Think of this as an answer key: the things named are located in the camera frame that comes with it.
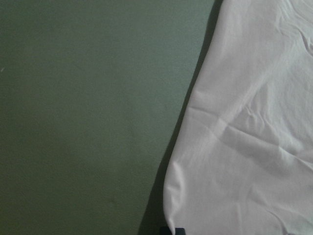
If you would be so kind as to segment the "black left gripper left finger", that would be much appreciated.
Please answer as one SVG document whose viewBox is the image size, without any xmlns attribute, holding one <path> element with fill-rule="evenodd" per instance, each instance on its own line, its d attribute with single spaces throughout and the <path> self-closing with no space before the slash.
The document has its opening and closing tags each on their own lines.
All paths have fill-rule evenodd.
<svg viewBox="0 0 313 235">
<path fill-rule="evenodd" d="M 166 227 L 166 226 L 160 227 L 159 234 L 160 235 L 170 235 L 169 227 Z"/>
</svg>

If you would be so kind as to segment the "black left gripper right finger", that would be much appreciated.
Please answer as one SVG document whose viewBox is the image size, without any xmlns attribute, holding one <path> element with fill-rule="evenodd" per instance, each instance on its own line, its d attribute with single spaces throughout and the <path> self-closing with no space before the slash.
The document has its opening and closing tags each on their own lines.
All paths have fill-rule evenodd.
<svg viewBox="0 0 313 235">
<path fill-rule="evenodd" d="M 175 235 L 185 235 L 184 228 L 175 228 Z"/>
</svg>

